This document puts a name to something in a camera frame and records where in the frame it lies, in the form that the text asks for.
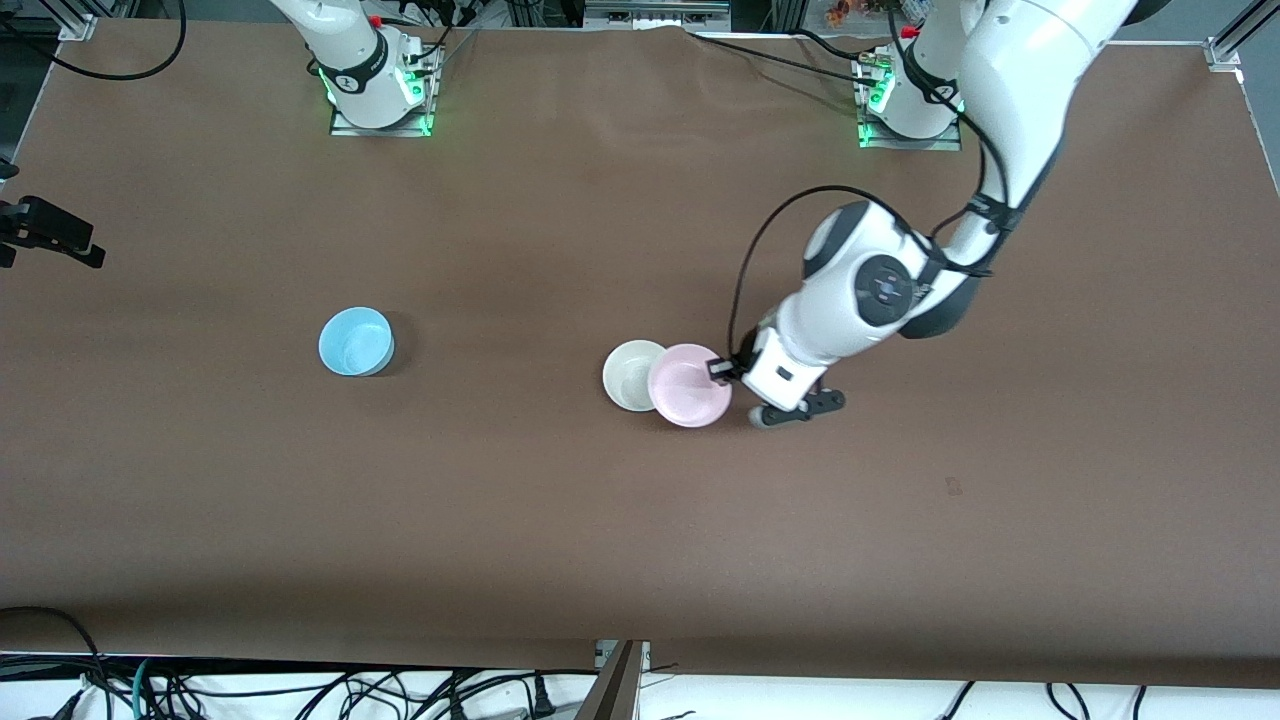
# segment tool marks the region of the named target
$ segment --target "metal bracket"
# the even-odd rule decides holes
[[[61,28],[58,31],[58,42],[83,42],[93,37],[93,28],[97,27],[97,15],[77,15],[78,23],[67,23],[61,19],[61,15],[54,15],[58,20],[58,26]]]
[[[632,720],[636,716],[636,697],[640,694],[640,675],[649,666],[649,643],[599,641],[595,644],[595,657],[596,664],[604,659],[604,667],[586,693],[575,720]]]
[[[1235,15],[1222,32],[1204,41],[1204,60],[1208,69],[1215,73],[1236,72],[1240,68],[1240,55],[1238,50],[1249,41],[1260,29],[1266,27],[1271,18],[1280,14],[1280,0],[1253,0],[1247,8]]]
[[[897,135],[876,114],[874,110],[884,106],[893,90],[893,72],[886,65],[888,53],[887,49],[883,49],[884,53],[881,50],[877,47],[870,53],[861,53],[856,60],[849,63],[854,77],[870,78],[877,82],[874,87],[854,86],[854,104],[858,106],[858,146],[891,150],[960,150],[959,118],[952,118],[940,135],[916,140]]]
[[[1219,46],[1215,45],[1216,37],[1211,37],[1204,41],[1204,61],[1208,63],[1208,69],[1211,73],[1234,73],[1240,69],[1240,54],[1231,51],[1226,58],[1219,56]]]

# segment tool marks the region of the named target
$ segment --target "brown table surface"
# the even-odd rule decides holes
[[[64,55],[136,69],[174,31]],[[973,143],[860,150],[841,82],[676,29],[484,32],[416,141],[330,138],[306,60],[288,26],[192,23],[152,79],[54,70],[5,197],[108,258],[0,274],[5,605],[115,652],[548,666],[640,637],[685,671],[1280,685],[1280,200],[1198,49],[1110,47],[964,324],[841,363],[850,407],[772,433],[742,388],[698,432],[620,411],[600,364],[719,348],[797,190],[931,227]],[[767,236],[742,327],[841,201]],[[385,377],[321,366],[349,305],[392,318]]]

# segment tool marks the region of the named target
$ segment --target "cable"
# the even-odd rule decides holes
[[[969,694],[969,691],[972,691],[975,684],[978,684],[975,680],[965,683],[964,687],[960,688],[960,692],[956,693],[956,698],[951,701],[951,708],[947,710],[947,712],[938,720],[955,720],[956,712],[960,712],[960,705],[964,703],[965,696]]]
[[[1089,720],[1089,706],[1084,703],[1084,697],[1080,694],[1080,691],[1075,689],[1075,685],[1071,683],[1066,683],[1066,688],[1075,696],[1075,702],[1080,703],[1080,712],[1083,717],[1071,715],[1060,702],[1057,702],[1057,696],[1053,694],[1053,683],[1044,683],[1044,694],[1048,696],[1048,701],[1053,703],[1053,708],[1057,710],[1062,717],[1066,717],[1068,720]]]
[[[138,662],[138,669],[133,673],[133,702],[131,703],[133,706],[133,720],[142,720],[142,678],[146,675],[148,662],[151,662],[150,657],[143,659],[142,662]]]
[[[968,211],[969,211],[969,208],[961,208],[961,209],[956,210],[955,213],[947,215],[938,224],[933,225],[933,229],[929,231],[929,237],[938,237],[940,232],[942,232],[943,229],[946,229],[946,227],[950,225],[951,223],[954,223],[954,222],[959,220],[960,218],[963,218],[965,215],[965,213],[968,213]]]
[[[73,618],[69,612],[64,612],[56,607],[44,607],[40,605],[17,605],[13,607],[0,607],[0,618],[5,615],[50,615],[67,623],[84,642],[84,647],[88,648],[92,669],[97,673],[97,678],[102,683],[110,683],[106,669],[102,666],[102,653],[99,652],[97,644],[93,642],[93,637],[90,635],[88,630],[84,629],[84,625],[82,625],[81,621]],[[113,720],[113,717],[115,717],[115,702],[111,700],[111,693],[109,692],[104,693],[104,697],[106,698],[106,720]]]
[[[13,23],[9,22],[9,18],[12,17],[13,13],[0,14],[0,27],[5,28],[10,35],[17,37],[19,42],[29,47],[32,51],[44,56],[46,60],[54,63],[55,65],[65,68],[78,76],[91,77],[93,79],[111,79],[111,81],[127,82],[131,79],[143,79],[159,74],[161,70],[172,65],[173,61],[178,59],[178,54],[182,53],[182,46],[186,45],[187,42],[187,3],[186,0],[178,0],[178,42],[174,44],[173,51],[169,53],[168,58],[161,60],[159,65],[151,68],[150,70],[143,70],[141,73],[128,73],[128,74],[100,73],[97,70],[88,70],[78,65],[73,65],[67,60],[60,59],[58,55],[45,51],[44,47],[36,45],[24,32],[13,27]]]
[[[902,49],[902,41],[897,36],[897,24],[893,22],[893,13],[892,13],[892,10],[888,12],[888,13],[886,13],[886,17],[888,18],[888,35],[890,35],[890,38],[893,41],[893,49],[897,50],[897,56],[902,60],[902,72],[905,72],[908,76],[910,76],[910,70],[908,69],[908,64],[906,64],[906,50]],[[984,131],[980,127],[978,127],[978,123],[973,122],[972,119],[969,119],[968,115],[965,115],[964,113],[961,113],[960,108],[956,108],[955,104],[951,102],[950,99],[943,97],[941,94],[938,94],[938,91],[934,87],[929,86],[927,82],[922,82],[922,85],[925,86],[924,90],[928,91],[929,96],[933,100],[941,102],[942,105],[946,105],[946,108],[948,110],[951,110],[952,113],[955,113],[956,119],[960,120],[961,123],[964,123],[965,127],[968,127],[969,129],[972,129],[973,133],[978,136],[978,142],[980,142],[987,149],[987,152],[991,154],[992,159],[996,161],[996,170],[1000,172],[1000,187],[1001,187],[1001,192],[1004,193],[1004,197],[1001,197],[1001,201],[1007,205],[1009,204],[1009,196],[1010,196],[1010,192],[1009,192],[1009,172],[1007,172],[1007,165],[1005,164],[1005,158],[1000,154],[1000,150],[996,149],[996,143],[991,141],[991,136],[987,135],[987,131]]]
[[[726,357],[733,356],[733,337],[735,337],[735,325],[737,324],[737,309],[742,300],[742,284],[746,281],[746,269],[751,265],[751,256],[755,254],[755,247],[760,243],[760,238],[764,237],[765,231],[769,229],[769,225],[773,224],[773,220],[777,219],[777,217],[781,215],[783,210],[790,208],[797,200],[809,197],[810,195],[818,195],[819,192],[847,192],[849,195],[856,195],[865,200],[870,200],[872,202],[888,210],[890,215],[893,215],[893,219],[899,223],[899,225],[905,228],[908,234],[915,238],[915,232],[910,229],[911,224],[906,222],[906,218],[904,218],[901,213],[895,210],[893,206],[890,205],[888,202],[884,202],[879,197],[876,197],[870,192],[867,192],[865,190],[858,187],[847,184],[819,184],[817,187],[810,187],[809,190],[801,190],[800,192],[786,199],[782,202],[782,205],[778,205],[772,213],[769,213],[769,217],[765,218],[764,224],[760,225],[760,229],[755,231],[755,237],[753,237],[751,242],[746,246],[746,255],[742,256],[742,266],[739,268],[737,270],[737,283],[733,286],[733,304],[730,306],[728,310],[728,329],[726,332],[726,347],[728,348],[728,355]]]
[[[791,32],[788,32],[787,35],[803,35],[804,37],[808,37],[809,40],[817,42],[819,47],[822,47],[823,50],[826,50],[827,53],[831,53],[832,55],[835,55],[837,58],[841,58],[841,59],[845,59],[845,60],[858,61],[858,53],[845,53],[844,50],[841,50],[841,49],[836,47],[835,45],[827,42],[826,38],[823,38],[817,32],[805,29],[803,27],[797,27],[797,28],[792,29]]]
[[[422,53],[420,53],[417,55],[410,55],[408,61],[410,63],[416,63],[416,61],[421,60],[422,58],[426,58],[431,53],[435,53],[442,45],[444,45],[444,38],[449,37],[449,32],[452,32],[452,31],[453,31],[453,26],[444,26],[444,32],[440,33],[440,38],[436,40],[434,45],[431,45],[430,47],[428,47]]]
[[[719,47],[724,47],[724,49],[732,50],[735,53],[745,53],[748,55],[755,55],[756,58],[763,58],[763,59],[771,60],[773,63],[781,63],[783,65],[791,65],[792,68],[800,68],[801,70],[809,70],[810,73],[818,73],[820,76],[833,77],[833,78],[837,78],[837,79],[851,82],[854,85],[865,85],[865,86],[874,86],[876,85],[876,81],[873,81],[870,78],[860,78],[860,77],[854,77],[854,76],[845,74],[845,73],[837,73],[835,70],[827,70],[827,69],[823,69],[823,68],[815,68],[813,65],[806,65],[804,63],[797,63],[795,60],[788,60],[786,58],[778,58],[777,55],[769,55],[768,53],[760,53],[759,50],[751,50],[750,47],[742,47],[741,45],[733,45],[732,42],[724,42],[724,41],[721,41],[721,40],[716,40],[714,37],[703,37],[700,35],[694,35],[694,33],[689,33],[689,37],[692,37],[692,38],[699,40],[701,42],[707,42],[709,45],[718,45]]]
[[[1138,694],[1133,697],[1133,720],[1138,720],[1142,712],[1142,698],[1147,697],[1147,685],[1138,685]]]

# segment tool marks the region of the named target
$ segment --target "black wire bundle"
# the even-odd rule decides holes
[[[186,0],[178,0],[178,42],[174,44],[173,51],[169,53],[168,58],[160,60],[160,63],[154,68],[148,70],[142,70],[140,73],[125,73],[125,74],[100,73],[97,70],[90,70],[81,68],[79,65],[73,65],[67,60],[63,60],[59,56],[54,55],[52,53],[45,51],[44,47],[36,45],[36,42],[31,37],[28,37],[24,32],[15,28],[13,23],[9,22],[9,19],[13,18],[13,15],[14,15],[13,13],[0,13],[0,27],[5,28],[5,31],[8,31],[9,35],[18,38],[19,42],[29,47],[33,53],[37,53],[41,56],[44,56],[50,63],[54,63],[60,68],[65,68],[78,76],[84,76],[93,79],[111,79],[118,82],[128,82],[131,79],[148,78],[172,65],[173,61],[178,59],[178,55],[182,53],[183,45],[186,45],[187,42],[187,3]]]
[[[534,694],[525,680],[545,675],[595,675],[595,671],[591,670],[508,673],[485,678],[467,685],[463,683],[480,675],[481,670],[454,670],[434,691],[421,696],[408,692],[404,682],[401,679],[403,673],[415,669],[402,667],[387,671],[376,680],[366,680],[357,676],[355,671],[346,671],[321,685],[248,692],[206,691],[192,687],[192,678],[189,675],[174,671],[173,669],[161,667],[152,670],[150,659],[143,659],[138,662],[138,659],[104,657],[92,635],[84,629],[84,625],[65,611],[38,606],[0,609],[0,619],[9,615],[45,615],[67,623],[84,642],[84,647],[88,648],[88,656],[0,655],[0,670],[12,671],[5,674],[5,679],[20,680],[27,674],[38,676],[51,666],[69,667],[81,674],[90,685],[102,691],[108,703],[106,716],[109,720],[113,719],[113,700],[116,698],[137,707],[145,720],[209,720],[201,698],[250,698],[314,693],[302,708],[298,710],[297,715],[294,715],[294,720],[310,720],[324,698],[339,688],[347,694],[339,707],[338,720],[349,720],[356,706],[365,701],[390,707],[396,712],[397,720],[417,720],[428,715],[442,702],[448,701],[443,708],[428,719],[436,720],[460,711],[463,702],[480,693],[513,682],[520,682],[521,687],[525,688],[530,716],[532,717],[535,710]],[[138,688],[137,697],[133,696],[134,687]]]

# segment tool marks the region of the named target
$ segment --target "power cord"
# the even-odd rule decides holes
[[[701,35],[694,35],[694,33],[689,33],[689,36],[692,37],[694,40],[698,40],[700,42],[705,42],[708,45],[716,45],[718,47],[724,47],[726,50],[732,50],[735,53],[742,53],[742,54],[746,54],[746,55],[754,55],[754,56],[762,58],[764,60],[769,60],[769,61],[773,61],[773,63],[780,63],[780,64],[783,64],[783,65],[791,65],[792,68],[800,68],[801,70],[808,70],[810,73],[817,73],[819,76],[833,77],[836,79],[842,79],[842,81],[846,81],[846,82],[851,82],[854,85],[865,85],[865,86],[874,86],[876,85],[876,81],[873,81],[870,78],[860,78],[860,77],[854,77],[854,76],[847,74],[847,73],[837,73],[835,70],[828,70],[828,69],[823,69],[823,68],[815,68],[813,65],[806,65],[805,63],[797,63],[795,60],[788,60],[786,58],[780,58],[777,55],[769,55],[768,53],[760,53],[759,50],[751,50],[750,47],[742,47],[741,45],[733,45],[732,42],[724,42],[723,40],[716,40],[714,37],[703,37]]]
[[[835,55],[837,58],[841,58],[841,59],[845,59],[845,60],[851,60],[851,61],[856,61],[858,60],[858,53],[845,53],[844,50],[841,50],[841,49],[836,47],[835,45],[827,42],[827,40],[824,37],[822,37],[820,35],[818,35],[817,32],[805,29],[803,27],[797,27],[797,28],[792,29],[791,32],[788,32],[787,35],[801,35],[801,36],[808,37],[809,40],[817,42],[819,47],[822,47],[823,50],[826,50],[827,53],[829,53],[829,54],[832,54],[832,55]]]
[[[539,673],[534,675],[534,702],[529,708],[529,716],[532,720],[541,720],[549,715],[556,715],[556,706],[552,705],[552,698],[547,694],[547,680]]]
[[[1133,696],[1133,720],[1139,720],[1138,714],[1142,712],[1142,700],[1147,697],[1147,685],[1138,685],[1138,694]]]
[[[1080,691],[1075,689],[1075,685],[1071,683],[1066,683],[1066,689],[1071,691],[1071,694],[1075,696],[1075,702],[1080,703],[1082,717],[1071,715],[1060,702],[1057,702],[1057,696],[1053,694],[1053,683],[1044,683],[1044,694],[1048,696],[1048,701],[1053,703],[1053,708],[1057,710],[1062,717],[1066,717],[1066,720],[1089,720],[1089,706],[1084,703],[1084,696],[1082,696]]]
[[[760,225],[760,229],[755,231],[755,237],[753,237],[751,242],[748,243],[746,255],[742,256],[742,265],[737,270],[737,282],[733,284],[733,304],[730,305],[728,310],[728,328],[724,333],[726,336],[724,345],[728,352],[726,357],[733,356],[733,338],[736,336],[735,327],[737,324],[737,309],[742,300],[742,284],[746,282],[746,270],[751,265],[751,256],[755,255],[755,247],[760,243],[760,238],[764,237],[764,233],[769,229],[769,225],[773,224],[773,220],[776,220],[777,217],[781,215],[783,210],[794,205],[796,201],[809,197],[810,195],[818,195],[819,192],[845,192],[849,195],[856,195],[864,200],[870,200],[872,202],[888,210],[888,213],[893,215],[893,219],[900,225],[908,229],[911,227],[911,224],[906,222],[906,218],[904,218],[901,213],[895,210],[892,205],[884,202],[883,200],[876,197],[874,195],[867,192],[865,190],[852,187],[849,184],[819,184],[817,187],[810,187],[809,190],[801,190],[800,192],[783,200],[782,205],[778,205],[772,213],[769,213],[769,217],[764,219],[764,224]],[[914,232],[911,232],[910,234],[913,237],[915,236]]]
[[[879,205],[881,208],[887,210],[890,215],[893,217],[895,224],[897,224],[899,229],[904,232],[911,240],[911,242],[915,243],[916,247],[919,247],[920,252],[923,252],[925,258],[929,258],[931,260],[941,265],[942,269],[945,270],[952,270],[975,278],[984,278],[991,275],[991,272],[987,270],[986,268],[960,265],[952,261],[950,258],[946,256],[946,252],[943,252],[943,250],[938,247],[936,242],[933,242],[933,237],[925,237],[924,240],[920,240],[916,232],[911,228],[911,223],[909,223],[906,218],[902,217],[901,213],[895,210],[893,206],[890,205],[888,202],[884,202],[879,197],[872,195],[870,192],[860,187],[852,187],[847,184],[819,184],[817,187],[810,187],[809,190],[801,190],[800,192],[783,200],[781,205],[778,205],[772,213],[769,213],[769,217],[764,219],[764,224],[760,225],[760,229],[755,231],[755,236],[751,238],[751,242],[748,243],[746,246],[746,254],[742,256],[742,265],[737,270],[737,282],[733,284],[733,302],[732,305],[730,305],[730,311],[728,311],[728,328],[726,331],[726,342],[724,342],[728,355],[726,355],[726,357],[733,356],[733,338],[736,334],[735,327],[737,324],[737,310],[742,300],[742,284],[746,282],[746,270],[751,265],[751,258],[755,255],[755,247],[760,243],[760,238],[764,237],[764,233],[769,229],[769,225],[773,224],[773,220],[777,219],[777,217],[781,215],[783,210],[794,205],[797,200],[809,197],[810,195],[818,195],[819,192],[845,192],[849,195],[856,195],[864,200],[869,200]]]
[[[942,715],[942,717],[938,717],[938,720],[955,720],[956,712],[960,712],[960,706],[964,703],[965,696],[968,696],[969,691],[972,691],[973,687],[977,684],[978,684],[977,680],[969,680],[968,683],[965,683],[960,688],[960,692],[956,693],[955,700],[951,701],[951,708],[947,710],[946,714]]]
[[[55,65],[65,68],[78,76],[84,76],[93,79],[128,82],[131,79],[143,79],[159,74],[161,70],[172,65],[173,61],[178,59],[178,54],[182,53],[182,47],[187,42],[187,3],[186,0],[178,0],[178,42],[174,44],[173,51],[169,53],[168,58],[161,60],[159,65],[151,68],[150,70],[142,70],[141,73],[127,73],[127,74],[100,73],[97,70],[90,70],[86,68],[81,68],[79,65],[73,65],[67,60],[60,59],[58,55],[46,51],[40,45],[36,45],[36,42],[31,37],[28,37],[27,33],[19,31],[13,26],[13,23],[9,22],[9,19],[13,17],[14,13],[12,12],[0,13],[0,27],[5,28],[5,31],[8,31],[9,35],[14,36],[15,38],[18,38],[19,42],[29,47],[33,53],[37,53],[46,60],[54,63]]]
[[[102,684],[110,684],[110,675],[106,674],[106,667],[102,665],[102,653],[99,652],[97,644],[93,642],[93,637],[88,634],[84,625],[81,624],[74,616],[56,607],[44,607],[38,605],[18,605],[13,607],[0,607],[0,618],[6,615],[46,615],[50,618],[56,618],[63,623],[67,623],[76,630],[76,634],[81,637],[84,642],[84,647],[88,648],[90,655],[90,669],[91,676],[100,680]],[[115,703],[111,700],[111,693],[104,693],[106,698],[106,720],[113,720],[115,717]]]

